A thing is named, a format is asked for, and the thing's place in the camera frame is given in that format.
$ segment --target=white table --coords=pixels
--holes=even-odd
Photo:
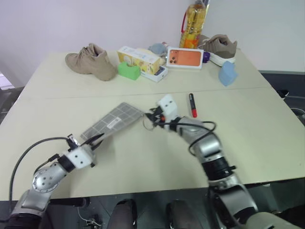
[[[5,162],[0,171],[1,200],[8,199],[14,164],[32,143],[70,133],[80,139],[86,128],[121,102],[148,110],[165,95],[165,85],[181,115],[189,115],[187,95],[194,93],[198,118],[218,124],[216,133],[226,158],[237,166],[244,183],[304,176],[304,127],[241,52],[236,62],[239,76],[229,87],[218,82],[215,74],[219,67],[213,63],[190,73],[197,83],[184,79],[184,73],[188,74],[185,70],[183,75],[172,71],[159,83],[145,78],[134,82],[120,76],[100,82],[94,76],[72,73],[64,65],[64,56],[52,54],[41,64],[0,125],[1,158]],[[73,171],[53,198],[207,187],[201,165],[189,155],[187,146],[176,133],[160,128],[150,132],[137,122],[107,139],[96,150],[97,166]],[[31,186],[36,166],[65,149],[63,141],[34,148],[18,169],[14,199]]]

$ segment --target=marker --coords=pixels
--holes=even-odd
[[[197,117],[197,110],[196,110],[196,106],[195,106],[195,100],[194,100],[193,93],[189,94],[189,99],[190,99],[190,104],[191,104],[191,110],[192,110],[193,118],[196,118]]]

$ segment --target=tan sneaker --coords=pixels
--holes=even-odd
[[[102,81],[111,80],[117,73],[117,69],[110,63],[107,52],[90,43],[77,53],[69,53],[66,56],[68,67],[80,74],[94,74]]]
[[[198,48],[210,53],[210,61],[222,66],[224,62],[235,62],[237,41],[232,43],[227,35],[217,34],[212,38],[200,35]]]

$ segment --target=yellow box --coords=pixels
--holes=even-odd
[[[146,73],[155,74],[160,69],[158,56],[153,56],[127,46],[121,47],[117,52],[120,62],[127,62],[130,66],[137,65],[141,71]]]

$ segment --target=person's leg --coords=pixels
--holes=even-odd
[[[135,202],[132,199],[123,200],[115,206],[110,216],[107,229],[135,229],[136,220]]]
[[[166,206],[168,228],[177,229],[203,229],[193,211],[182,200],[174,200]]]

